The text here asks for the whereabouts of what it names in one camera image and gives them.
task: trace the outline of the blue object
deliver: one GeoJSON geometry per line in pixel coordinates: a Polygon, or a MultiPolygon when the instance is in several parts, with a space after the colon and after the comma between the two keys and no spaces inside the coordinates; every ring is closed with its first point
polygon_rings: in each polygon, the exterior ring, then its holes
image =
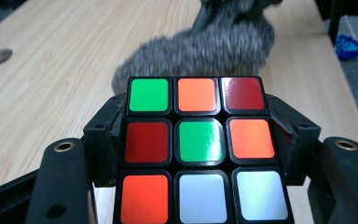
{"type": "Polygon", "coordinates": [[[336,54],[340,60],[358,57],[358,42],[347,35],[339,35],[335,45],[336,54]]]}

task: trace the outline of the green sticker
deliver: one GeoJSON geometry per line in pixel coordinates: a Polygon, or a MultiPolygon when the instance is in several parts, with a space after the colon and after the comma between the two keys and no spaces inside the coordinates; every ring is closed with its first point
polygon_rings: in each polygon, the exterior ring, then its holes
{"type": "Polygon", "coordinates": [[[179,126],[179,135],[182,161],[222,160],[222,136],[217,122],[182,122],[179,126]]]}
{"type": "Polygon", "coordinates": [[[168,109],[168,80],[140,78],[131,83],[130,110],[135,112],[168,109]]]}

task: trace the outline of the fluffy gray object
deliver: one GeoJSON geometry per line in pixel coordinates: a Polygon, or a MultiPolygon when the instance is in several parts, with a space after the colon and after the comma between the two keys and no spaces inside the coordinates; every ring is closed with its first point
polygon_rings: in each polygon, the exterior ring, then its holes
{"type": "Polygon", "coordinates": [[[115,94],[127,90],[129,77],[257,76],[272,48],[274,29],[264,17],[225,26],[224,19],[235,11],[233,7],[221,7],[196,35],[187,30],[142,45],[116,71],[112,79],[115,94]]]}

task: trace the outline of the table surface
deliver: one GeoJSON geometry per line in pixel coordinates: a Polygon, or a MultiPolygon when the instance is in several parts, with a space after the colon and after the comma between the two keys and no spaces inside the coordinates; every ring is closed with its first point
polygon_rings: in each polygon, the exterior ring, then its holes
{"type": "MultiPolygon", "coordinates": [[[[195,0],[29,0],[0,23],[0,49],[13,50],[0,64],[0,185],[37,169],[50,143],[81,137],[113,95],[117,67],[151,38],[190,27],[199,8],[195,0]]],[[[358,108],[314,1],[284,0],[266,16],[276,30],[260,72],[266,92],[320,125],[321,140],[358,142],[358,108]]],[[[307,184],[288,188],[301,223],[312,223],[307,184]]],[[[105,223],[112,190],[98,191],[97,202],[105,223]]]]}

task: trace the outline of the orange sticker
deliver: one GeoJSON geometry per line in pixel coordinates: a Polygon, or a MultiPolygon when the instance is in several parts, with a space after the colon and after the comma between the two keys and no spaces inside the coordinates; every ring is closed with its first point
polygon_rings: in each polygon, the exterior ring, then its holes
{"type": "Polygon", "coordinates": [[[121,222],[166,223],[168,179],[165,175],[128,175],[124,178],[121,222]]]}
{"type": "Polygon", "coordinates": [[[239,159],[265,159],[275,154],[269,124],[264,119],[233,119],[229,122],[232,150],[239,159]]]}
{"type": "Polygon", "coordinates": [[[211,78],[179,79],[178,97],[179,109],[185,112],[216,109],[216,91],[211,78]]]}

